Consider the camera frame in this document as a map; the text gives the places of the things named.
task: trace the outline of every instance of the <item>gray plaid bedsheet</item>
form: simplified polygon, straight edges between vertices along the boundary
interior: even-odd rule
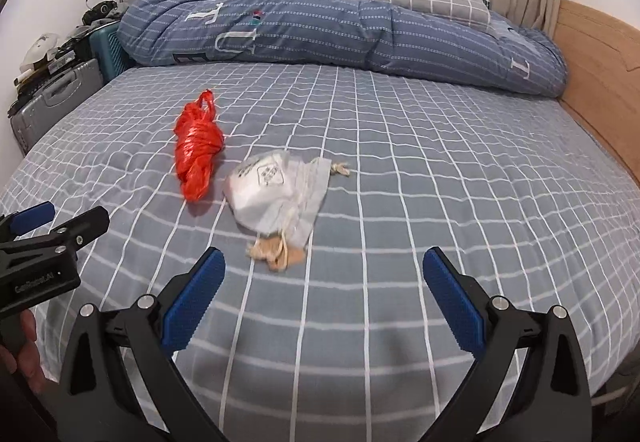
[[[226,149],[209,195],[186,204],[172,128],[204,88]],[[282,147],[354,173],[331,179],[306,263],[272,274],[245,256],[254,238],[222,179]],[[472,362],[422,282],[433,245],[490,295],[567,307],[592,391],[639,337],[640,191],[552,100],[331,66],[134,69],[57,124],[0,202],[47,199],[56,223],[96,204],[111,214],[79,253],[82,285],[36,310],[54,376],[82,304],[129,306],[208,245],[224,252],[225,282],[177,365],[233,441],[418,440]]]

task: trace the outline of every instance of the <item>folded comforter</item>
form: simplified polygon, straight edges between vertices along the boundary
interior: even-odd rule
[[[486,34],[375,0],[136,0],[118,38],[144,66],[320,63],[547,97],[566,83],[543,32],[494,15]]]

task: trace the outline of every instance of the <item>wooden headboard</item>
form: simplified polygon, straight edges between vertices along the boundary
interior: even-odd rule
[[[640,186],[640,30],[562,0],[554,40],[569,66],[562,106]]]

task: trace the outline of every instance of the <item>clear plastic bag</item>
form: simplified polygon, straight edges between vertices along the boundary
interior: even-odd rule
[[[280,234],[303,248],[329,185],[332,163],[309,163],[276,150],[252,156],[226,178],[223,191],[236,221],[263,236]]]

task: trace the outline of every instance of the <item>finger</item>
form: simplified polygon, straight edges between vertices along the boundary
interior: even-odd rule
[[[29,379],[29,387],[31,388],[31,391],[37,395],[41,394],[46,382],[47,378],[44,376],[42,367],[38,366],[33,377]]]
[[[6,366],[10,374],[18,369],[18,364],[15,362],[14,356],[12,356],[11,352],[4,348],[4,346],[0,346],[0,362]]]
[[[33,377],[40,367],[40,353],[36,343],[27,341],[18,354],[18,367],[27,378]]]
[[[27,339],[35,343],[38,340],[38,331],[36,328],[36,318],[31,310],[23,310],[20,313],[20,324]]]

